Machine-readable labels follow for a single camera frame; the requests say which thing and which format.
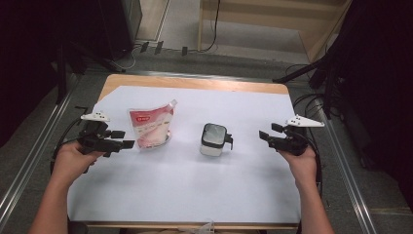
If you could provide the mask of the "clear plastic bag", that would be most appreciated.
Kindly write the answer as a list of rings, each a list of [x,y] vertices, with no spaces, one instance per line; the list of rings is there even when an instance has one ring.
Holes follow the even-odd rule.
[[[180,228],[180,231],[186,232],[188,234],[214,234],[215,224],[213,220],[209,220],[201,225],[189,228]]]

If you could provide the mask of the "black stand with thin pole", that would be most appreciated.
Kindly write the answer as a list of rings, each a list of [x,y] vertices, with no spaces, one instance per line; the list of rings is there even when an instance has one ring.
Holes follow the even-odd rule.
[[[61,40],[56,49],[56,84],[57,98],[56,104],[61,104],[63,99],[68,94],[66,65],[69,64],[71,69],[76,73],[83,74],[86,71],[86,66],[81,61],[82,56],[86,56],[107,70],[115,73],[122,73],[122,69],[116,68],[104,58],[98,56],[90,49],[68,40]]]

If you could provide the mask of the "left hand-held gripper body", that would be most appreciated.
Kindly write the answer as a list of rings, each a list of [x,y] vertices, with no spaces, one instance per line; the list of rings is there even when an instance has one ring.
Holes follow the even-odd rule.
[[[104,152],[105,157],[109,157],[112,152],[119,152],[123,144],[111,138],[108,130],[110,118],[103,112],[84,114],[81,119],[85,122],[82,131],[79,133],[78,141],[83,147],[83,154],[93,151]]]

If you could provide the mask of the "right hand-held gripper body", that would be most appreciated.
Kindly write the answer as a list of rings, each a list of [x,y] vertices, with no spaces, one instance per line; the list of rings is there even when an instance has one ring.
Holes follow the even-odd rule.
[[[282,134],[285,134],[285,137],[270,136],[268,144],[276,150],[299,156],[304,153],[310,143],[306,136],[306,130],[308,128],[322,128],[323,126],[323,122],[295,115],[288,119],[283,126]]]

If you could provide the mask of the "long metal floor rail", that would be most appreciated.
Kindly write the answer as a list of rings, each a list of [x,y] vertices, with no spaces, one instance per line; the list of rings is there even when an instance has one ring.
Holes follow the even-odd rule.
[[[327,118],[327,115],[324,113],[323,110],[319,112],[319,117],[321,121],[324,123],[324,128],[327,132],[335,161],[338,165],[341,177],[345,184],[347,193],[350,197],[352,207],[357,216],[357,220],[360,225],[362,234],[377,234],[377,230],[371,218],[369,209],[365,203],[365,200],[361,194],[360,189],[358,188],[355,176],[347,161],[347,154],[341,146],[337,133],[333,127],[333,122],[331,119]]]
[[[11,139],[0,147],[0,233],[7,225],[81,80],[74,74],[68,78],[68,93],[60,103],[55,101],[57,88],[54,88],[23,121]]]

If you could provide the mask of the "person's left hand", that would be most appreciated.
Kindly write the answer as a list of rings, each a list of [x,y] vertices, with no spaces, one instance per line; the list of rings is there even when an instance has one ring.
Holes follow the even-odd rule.
[[[103,155],[93,151],[83,154],[78,142],[64,144],[57,153],[50,184],[58,188],[68,188],[90,165]]]

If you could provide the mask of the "short metal floor rail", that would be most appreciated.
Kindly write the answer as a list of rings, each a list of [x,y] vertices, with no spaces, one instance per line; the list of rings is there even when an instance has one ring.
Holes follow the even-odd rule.
[[[250,77],[237,77],[237,76],[228,76],[228,75],[191,74],[191,73],[163,72],[163,71],[133,71],[133,72],[126,72],[122,74],[142,75],[142,76],[152,76],[152,77],[159,76],[159,77],[175,77],[175,78],[179,77],[179,78],[194,78],[194,79],[213,79],[213,80],[273,84],[272,78],[250,78]]]

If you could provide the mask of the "person's right hand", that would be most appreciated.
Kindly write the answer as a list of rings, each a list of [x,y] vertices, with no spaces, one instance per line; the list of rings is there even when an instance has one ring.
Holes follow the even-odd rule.
[[[316,154],[311,147],[307,147],[299,156],[281,150],[279,153],[288,163],[299,189],[316,186]]]

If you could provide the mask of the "light wooden frame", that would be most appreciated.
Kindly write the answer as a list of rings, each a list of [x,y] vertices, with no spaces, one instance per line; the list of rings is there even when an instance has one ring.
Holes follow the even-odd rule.
[[[200,0],[198,49],[203,21],[213,20],[298,30],[309,62],[320,57],[340,30],[353,0]]]

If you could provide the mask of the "black stand with long leg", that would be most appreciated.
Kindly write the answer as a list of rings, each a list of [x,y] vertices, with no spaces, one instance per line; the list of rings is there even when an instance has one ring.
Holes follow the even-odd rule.
[[[325,116],[330,119],[332,116],[333,87],[335,80],[338,78],[338,69],[339,59],[333,53],[326,53],[322,58],[313,63],[290,74],[286,74],[282,78],[274,78],[272,82],[276,84],[285,84],[310,71],[314,71],[314,74],[310,78],[309,85],[312,89],[318,89],[322,84],[325,84],[322,96],[322,110]]]

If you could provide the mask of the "red and white spouted pouch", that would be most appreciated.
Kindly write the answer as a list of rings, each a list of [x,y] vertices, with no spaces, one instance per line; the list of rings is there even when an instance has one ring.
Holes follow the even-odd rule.
[[[169,125],[177,101],[153,109],[130,109],[131,124],[139,148],[156,148],[170,138]]]

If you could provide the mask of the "dark curtain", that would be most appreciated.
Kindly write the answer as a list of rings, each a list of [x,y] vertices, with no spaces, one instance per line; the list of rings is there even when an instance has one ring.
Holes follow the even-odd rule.
[[[0,0],[0,147],[56,84],[56,49],[71,41],[77,3]]]
[[[413,211],[413,0],[353,0],[342,28],[342,92],[368,136],[361,151]]]

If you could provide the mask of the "black cabinet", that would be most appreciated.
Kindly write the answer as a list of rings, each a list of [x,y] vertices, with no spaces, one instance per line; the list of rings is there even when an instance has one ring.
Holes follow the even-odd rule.
[[[103,55],[108,59],[119,58],[129,52],[135,41],[142,20],[140,0],[98,0],[103,35]]]

